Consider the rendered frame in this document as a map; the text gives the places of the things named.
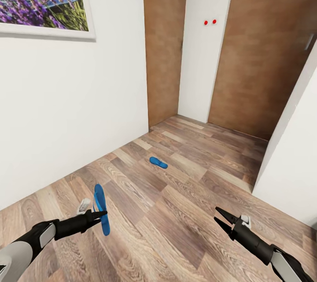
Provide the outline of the sandal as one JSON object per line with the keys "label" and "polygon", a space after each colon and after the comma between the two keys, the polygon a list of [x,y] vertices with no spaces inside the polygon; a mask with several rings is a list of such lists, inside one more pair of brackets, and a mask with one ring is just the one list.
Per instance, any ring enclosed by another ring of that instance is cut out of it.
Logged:
{"label": "sandal", "polygon": [[150,162],[154,165],[157,165],[157,166],[160,166],[161,168],[167,168],[168,165],[163,163],[162,161],[160,161],[158,158],[155,158],[155,157],[151,157],[150,159]]}
{"label": "sandal", "polygon": [[[106,202],[105,202],[103,188],[99,184],[96,184],[95,186],[94,198],[96,199],[96,204],[98,206],[99,211],[106,211],[107,209],[106,209]],[[101,216],[99,219],[101,219],[103,234],[105,236],[109,235],[110,224],[109,224],[108,215],[106,214],[104,216]]]}

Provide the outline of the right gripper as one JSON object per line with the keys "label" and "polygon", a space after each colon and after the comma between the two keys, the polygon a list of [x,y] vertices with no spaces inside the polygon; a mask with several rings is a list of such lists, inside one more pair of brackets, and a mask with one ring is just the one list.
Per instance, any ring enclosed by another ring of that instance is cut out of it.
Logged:
{"label": "right gripper", "polygon": [[232,230],[231,226],[227,225],[217,217],[214,217],[214,220],[222,227],[222,229],[229,235],[229,237],[233,241],[236,240],[252,254],[254,254],[256,248],[259,246],[260,240],[262,239],[250,229],[245,227],[241,218],[236,217],[219,207],[216,207],[215,209],[231,224],[234,223],[235,227]]}

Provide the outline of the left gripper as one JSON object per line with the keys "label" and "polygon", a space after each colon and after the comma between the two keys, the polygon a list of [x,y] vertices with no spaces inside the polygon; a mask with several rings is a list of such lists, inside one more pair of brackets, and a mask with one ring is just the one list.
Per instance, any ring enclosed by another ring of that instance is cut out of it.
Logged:
{"label": "left gripper", "polygon": [[89,209],[83,215],[70,218],[69,219],[70,229],[69,229],[68,236],[76,234],[78,232],[85,233],[88,228],[101,222],[101,219],[99,218],[106,214],[107,214],[107,211],[92,212],[92,210]]}

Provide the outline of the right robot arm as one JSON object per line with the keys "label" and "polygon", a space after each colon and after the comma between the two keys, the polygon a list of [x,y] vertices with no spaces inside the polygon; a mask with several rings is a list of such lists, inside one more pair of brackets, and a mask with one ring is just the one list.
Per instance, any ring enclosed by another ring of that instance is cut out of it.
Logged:
{"label": "right robot arm", "polygon": [[236,240],[239,242],[265,265],[271,262],[273,271],[283,282],[314,282],[312,278],[304,272],[301,263],[296,258],[274,244],[268,245],[251,231],[250,216],[240,215],[240,217],[236,217],[219,207],[215,209],[231,224],[235,224],[232,230],[231,226],[217,217],[214,217],[214,220],[229,237],[233,241]]}

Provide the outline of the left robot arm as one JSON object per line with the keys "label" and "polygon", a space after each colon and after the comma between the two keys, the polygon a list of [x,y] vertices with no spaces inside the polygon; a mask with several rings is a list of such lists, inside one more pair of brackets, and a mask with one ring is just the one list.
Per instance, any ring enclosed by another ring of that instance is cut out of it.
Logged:
{"label": "left robot arm", "polygon": [[24,271],[54,238],[55,241],[76,234],[85,233],[88,228],[101,222],[107,211],[92,212],[87,209],[91,199],[83,199],[75,217],[37,223],[23,236],[0,250],[0,282],[17,282]]}

